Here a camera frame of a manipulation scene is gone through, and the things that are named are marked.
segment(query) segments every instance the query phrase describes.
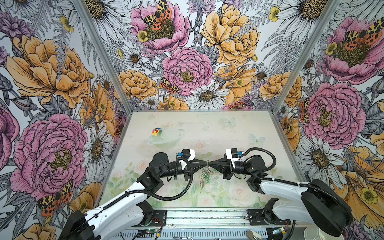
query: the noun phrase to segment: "painted table surface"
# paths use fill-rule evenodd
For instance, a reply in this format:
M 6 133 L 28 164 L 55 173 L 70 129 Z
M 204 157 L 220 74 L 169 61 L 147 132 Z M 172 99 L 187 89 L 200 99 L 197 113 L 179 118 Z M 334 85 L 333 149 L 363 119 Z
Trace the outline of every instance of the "painted table surface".
M 161 134 L 167 137 L 168 143 L 148 143 L 156 127 L 162 129 Z M 149 142 L 154 142 L 154 139 L 151 137 Z M 276 167 L 267 173 L 297 181 L 269 112 L 134 112 L 100 203 L 109 201 L 135 182 L 157 152 L 165 152 L 173 162 L 183 148 L 194 149 L 197 159 L 213 161 L 222 158 L 227 148 L 237 147 L 239 151 L 245 151 L 261 145 L 277 158 Z M 253 153 L 261 155 L 266 166 L 272 163 L 272 159 L 263 152 L 254 151 L 248 156 Z M 264 206 L 271 198 L 270 195 L 252 192 L 246 179 L 233 176 L 231 180 L 225 180 L 212 168 L 211 173 L 209 183 L 202 188 L 199 185 L 202 170 L 196 172 L 190 190 L 175 201 L 163 202 L 150 197 L 148 202 L 153 207 L 258 207 Z M 182 176 L 170 182 L 163 179 L 163 182 L 164 186 L 157 192 L 161 196 L 174 196 L 187 184 Z

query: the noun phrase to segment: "keychain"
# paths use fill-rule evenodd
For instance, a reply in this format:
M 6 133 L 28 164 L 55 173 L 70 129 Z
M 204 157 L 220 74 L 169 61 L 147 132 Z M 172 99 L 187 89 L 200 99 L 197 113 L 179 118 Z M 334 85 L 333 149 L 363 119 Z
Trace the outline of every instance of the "keychain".
M 211 169 L 208 166 L 208 161 L 207 161 L 207 165 L 205 167 L 203 167 L 203 171 L 201 172 L 201 177 L 200 177 L 201 178 L 201 181 L 200 181 L 201 189 L 203 189 L 205 183 L 209 183 L 210 173 L 211 173 Z

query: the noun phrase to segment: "colorful badge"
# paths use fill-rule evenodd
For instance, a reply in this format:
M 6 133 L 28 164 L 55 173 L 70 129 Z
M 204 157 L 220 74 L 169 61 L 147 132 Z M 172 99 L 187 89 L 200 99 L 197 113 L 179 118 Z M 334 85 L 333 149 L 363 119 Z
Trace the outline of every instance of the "colorful badge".
M 160 135 L 160 133 L 161 133 L 161 128 L 159 128 L 159 127 L 157 127 L 157 128 L 155 128 L 153 131 L 152 131 L 152 135 L 153 136 L 158 136 L 158 135 Z

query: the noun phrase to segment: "orange peony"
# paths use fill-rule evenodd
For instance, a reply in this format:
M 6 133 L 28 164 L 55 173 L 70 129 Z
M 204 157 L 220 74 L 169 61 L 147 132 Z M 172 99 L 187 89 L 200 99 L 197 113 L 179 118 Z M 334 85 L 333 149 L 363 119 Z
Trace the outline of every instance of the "orange peony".
M 91 182 L 85 185 L 80 191 L 79 196 L 71 202 L 70 209 L 74 212 L 80 210 L 82 213 L 93 209 L 100 191 L 101 183 L 99 182 Z
M 113 104 L 107 98 L 106 91 L 101 84 L 97 84 L 97 88 L 92 92 L 92 97 L 87 96 L 79 109 L 81 124 L 90 127 L 99 127 L 103 122 L 107 125 L 107 130 L 114 136 L 115 134 L 115 114 Z
M 201 34 L 209 41 L 205 45 L 217 46 L 218 63 L 242 66 L 247 62 L 247 58 L 255 55 L 260 36 L 256 26 L 252 31 L 229 40 L 242 27 L 249 25 L 249 17 L 240 15 L 240 10 L 233 5 L 223 5 L 221 16 L 215 12 L 208 14 Z
M 288 119 L 287 116 L 282 120 L 281 127 L 284 130 L 292 150 L 295 151 L 300 141 L 299 119 L 293 117 Z
M 384 162 L 365 146 L 349 146 L 346 150 L 346 164 L 340 173 L 347 185 L 335 192 L 351 207 L 355 219 L 367 215 L 365 225 L 377 228 L 384 222 Z
M 264 84 L 260 87 L 260 97 L 271 99 L 274 96 L 278 96 L 283 89 L 284 84 L 288 80 L 288 76 L 291 71 L 285 72 L 283 74 L 278 73 L 276 75 L 272 75 L 266 79 L 268 84 Z M 293 108 L 296 104 L 298 104 L 298 100 L 301 98 L 301 84 L 303 82 L 303 78 L 298 76 L 296 82 L 293 84 L 293 87 L 288 93 L 288 96 L 285 98 L 285 102 L 288 104 L 290 108 Z
M 252 80 L 255 75 L 255 68 L 240 68 L 229 64 L 220 67 L 214 74 L 219 81 L 225 81 L 222 89 L 228 88 L 229 95 L 226 96 L 225 104 L 231 104 L 239 101 L 245 96 L 245 92 L 252 90 Z
M 56 61 L 56 49 L 59 46 L 52 39 L 46 39 L 43 43 L 39 38 L 23 35 L 21 40 L 15 37 L 13 44 L 24 58 L 8 57 L 7 70 L 21 88 L 19 93 L 22 96 L 44 96 L 41 104 L 46 104 L 55 94 L 66 99 L 70 108 L 75 108 L 83 97 L 91 93 L 89 73 L 75 50 L 66 46 L 65 63 L 59 81 Z
M 128 99 L 133 96 L 144 100 L 144 98 L 155 96 L 158 93 L 156 82 L 141 71 L 122 71 L 118 78 Z M 120 99 L 116 89 L 114 90 L 114 95 Z
M 48 223 L 42 227 L 39 223 L 32 224 L 25 232 L 18 235 L 14 240 L 55 240 L 56 227 Z
M 164 102 L 160 102 L 157 109 L 188 110 L 189 107 L 183 99 L 169 95 L 164 97 Z

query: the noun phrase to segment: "white daisy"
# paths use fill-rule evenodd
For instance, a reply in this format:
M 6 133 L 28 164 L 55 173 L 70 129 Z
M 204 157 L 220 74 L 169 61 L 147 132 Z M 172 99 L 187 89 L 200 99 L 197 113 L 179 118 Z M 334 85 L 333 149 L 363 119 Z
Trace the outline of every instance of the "white daisy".
M 74 0 L 58 0 L 59 6 L 63 9 L 63 14 L 69 19 L 69 24 L 73 27 L 79 26 L 82 39 L 86 33 L 83 23 L 73 5 Z M 125 0 L 85 0 L 88 10 L 95 21 L 101 38 L 105 42 L 122 40 L 122 32 L 126 32 L 129 22 L 129 2 Z
M 143 63 L 140 49 L 129 49 L 124 53 L 123 60 L 131 67 L 139 67 Z
M 13 13 L 23 17 L 35 17 L 41 8 L 36 0 L 1 0 L 1 2 Z
M 196 90 L 192 90 L 189 97 L 185 99 L 189 108 L 192 109 L 218 109 L 225 104 L 228 88 L 218 89 L 219 84 L 215 83 L 209 88 L 206 85 L 202 85 Z
M 277 117 L 279 119 L 283 119 L 283 118 L 286 118 L 288 116 L 288 112 L 289 112 L 289 107 L 288 107 L 288 104 L 286 104 L 285 102 L 283 102 L 281 104 L 281 106 L 279 107 L 279 110 L 277 110 Z
M 150 4 L 152 7 L 155 6 L 156 1 L 155 0 L 131 0 L 131 6 L 132 7 L 137 7 L 140 4 L 144 7 L 147 8 L 148 4 Z
M 349 15 L 351 17 L 359 16 L 359 22 L 364 18 L 367 18 L 365 22 L 369 23 L 384 17 L 383 0 L 352 0 L 349 5 L 353 7 Z
M 343 165 L 344 161 L 338 155 L 330 154 L 329 150 L 329 143 L 323 142 L 322 139 L 315 136 L 312 138 L 303 136 L 300 138 L 296 156 L 311 180 L 320 179 L 334 189 L 329 182 L 328 177 L 330 177 L 338 188 L 343 189 L 347 180 L 336 170 L 335 166 Z
M 260 67 L 256 70 L 256 81 L 262 82 L 271 76 L 272 72 L 268 67 Z
M 283 0 L 277 17 L 283 20 L 278 32 L 285 31 L 284 38 L 292 34 L 292 39 L 298 38 L 304 43 L 316 26 L 327 0 Z
M 148 109 L 157 109 L 159 106 L 159 100 L 155 97 L 149 97 L 142 101 L 143 105 Z
M 339 26 L 339 24 L 344 21 L 345 15 L 349 13 L 351 8 L 349 7 L 348 3 L 341 3 L 337 7 L 335 13 L 331 17 L 331 20 L 329 21 L 329 28 L 332 30 L 336 30 Z
M 102 122 L 97 133 L 95 128 L 91 127 L 91 141 L 85 143 L 84 149 L 83 167 L 86 166 L 87 169 L 87 181 L 102 182 L 113 149 L 113 138 L 109 131 L 107 132 L 106 124 Z
M 308 58 L 308 60 L 304 64 L 302 72 L 304 74 L 309 73 L 311 69 L 314 67 L 314 65 L 316 64 L 317 60 L 318 60 L 318 57 L 314 53 L 311 53 L 311 56 Z

